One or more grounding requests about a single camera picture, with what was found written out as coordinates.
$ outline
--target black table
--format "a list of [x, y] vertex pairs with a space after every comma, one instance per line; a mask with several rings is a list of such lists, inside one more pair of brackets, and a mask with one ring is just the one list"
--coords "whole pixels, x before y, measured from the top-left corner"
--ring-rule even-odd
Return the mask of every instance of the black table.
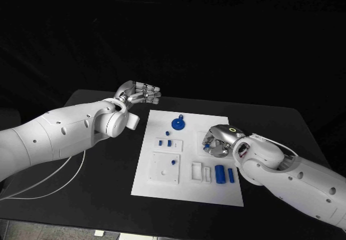
[[[113, 92], [78, 90], [66, 106], [91, 103]], [[160, 104], [136, 104], [136, 131], [101, 141], [87, 151], [85, 163], [69, 185], [36, 200], [0, 202], [0, 218], [177, 239], [345, 239], [342, 229], [299, 212], [264, 186], [239, 174], [244, 207], [131, 195], [150, 109], [227, 116], [229, 124], [290, 146], [297, 154], [329, 167], [300, 113], [284, 107], [162, 97]], [[58, 189], [75, 174], [82, 153], [42, 185], [23, 193], [36, 197]], [[65, 160], [22, 171], [6, 194], [42, 180]]]

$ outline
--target white paper sheet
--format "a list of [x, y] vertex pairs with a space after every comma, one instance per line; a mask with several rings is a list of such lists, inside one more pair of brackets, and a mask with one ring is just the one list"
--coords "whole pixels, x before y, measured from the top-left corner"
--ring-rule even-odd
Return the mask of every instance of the white paper sheet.
[[[172, 121], [179, 118], [180, 114], [183, 115], [185, 128], [183, 130], [175, 130]], [[208, 154], [202, 155], [198, 150], [198, 142], [201, 142], [201, 148], [203, 148], [202, 140], [199, 139], [201, 132], [206, 133], [209, 128], [218, 124], [229, 124], [228, 118], [182, 112], [150, 111], [131, 195], [244, 207], [234, 158], [216, 158]], [[156, 138], [182, 140], [182, 152], [167, 151], [167, 148], [162, 151], [154, 149]], [[180, 155], [179, 184], [149, 180], [153, 152]], [[190, 181], [192, 162], [202, 163], [202, 168], [211, 167], [211, 184]], [[224, 165], [225, 167], [225, 184], [216, 183], [216, 165]], [[229, 182], [228, 168], [232, 168], [235, 183]]]

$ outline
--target robotic hand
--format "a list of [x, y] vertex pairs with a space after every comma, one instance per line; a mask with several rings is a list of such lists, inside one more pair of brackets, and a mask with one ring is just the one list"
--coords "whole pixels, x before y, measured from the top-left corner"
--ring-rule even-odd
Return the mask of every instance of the robotic hand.
[[203, 150], [216, 158], [229, 153], [244, 178], [265, 186], [271, 193], [310, 217], [346, 229], [346, 178], [294, 153], [265, 137], [231, 125], [212, 126], [203, 138]]
[[159, 103], [160, 88], [127, 81], [113, 98], [58, 108], [26, 124], [0, 131], [0, 181], [30, 166], [65, 159], [101, 140], [116, 138], [140, 118], [128, 112], [136, 103]]

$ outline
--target cable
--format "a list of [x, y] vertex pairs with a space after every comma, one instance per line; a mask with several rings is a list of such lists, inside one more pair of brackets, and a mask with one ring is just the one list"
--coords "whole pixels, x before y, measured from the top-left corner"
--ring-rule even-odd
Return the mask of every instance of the cable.
[[41, 198], [43, 198], [43, 197], [55, 194], [55, 193], [71, 183], [71, 181], [74, 180], [75, 176], [77, 176], [78, 173], [79, 173], [79, 170], [81, 170], [82, 165], [84, 165], [84, 162], [85, 162], [85, 151], [84, 151], [84, 155], [82, 155], [82, 161], [81, 161], [79, 169], [78, 169], [74, 177], [71, 178], [71, 180], [66, 182], [66, 184], [65, 184], [58, 190], [55, 190], [55, 191], [51, 192], [49, 194], [46, 194], [46, 195], [43, 195], [43, 196], [38, 196], [38, 197], [30, 197], [30, 198], [13, 197], [13, 196], [16, 196], [17, 194], [23, 193], [25, 191], [28, 191], [29, 189], [35, 188], [39, 184], [42, 184], [42, 183], [59, 172], [59, 170], [64, 168], [64, 166], [65, 166], [66, 163], [69, 162], [71, 158], [72, 158], [72, 156], [68, 158], [66, 162], [65, 162], [64, 165], [59, 167], [59, 169], [58, 169], [41, 182], [38, 182], [35, 185], [32, 185], [30, 187], [28, 187], [25, 190], [16, 192], [16, 193], [12, 194], [10, 196], [0, 198], [0, 201], [4, 200], [4, 199], [20, 199], [20, 200], [41, 199]]
[[294, 156], [299, 156], [299, 154], [286, 146], [283, 145], [281, 143], [273, 141], [271, 139], [265, 138], [264, 136], [261, 136], [263, 139], [268, 140], [270, 142], [273, 142], [274, 144], [277, 144], [278, 146], [284, 147], [287, 150], [290, 150], [294, 154]]

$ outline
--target small blue part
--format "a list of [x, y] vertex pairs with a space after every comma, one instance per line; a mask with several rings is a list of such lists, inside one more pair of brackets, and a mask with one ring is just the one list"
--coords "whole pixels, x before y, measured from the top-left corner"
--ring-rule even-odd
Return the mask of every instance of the small blue part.
[[172, 121], [172, 127], [173, 129], [176, 130], [182, 130], [185, 127], [186, 127], [186, 122], [183, 120], [183, 115], [180, 114], [179, 115], [179, 118], [176, 118], [173, 121]]
[[232, 170], [232, 168], [228, 169], [228, 175], [229, 175], [229, 182], [234, 184], [235, 183], [235, 177], [234, 177], [234, 170]]
[[227, 176], [225, 176], [225, 168], [222, 165], [215, 166], [215, 176], [216, 176], [216, 183], [225, 184], [227, 183]]

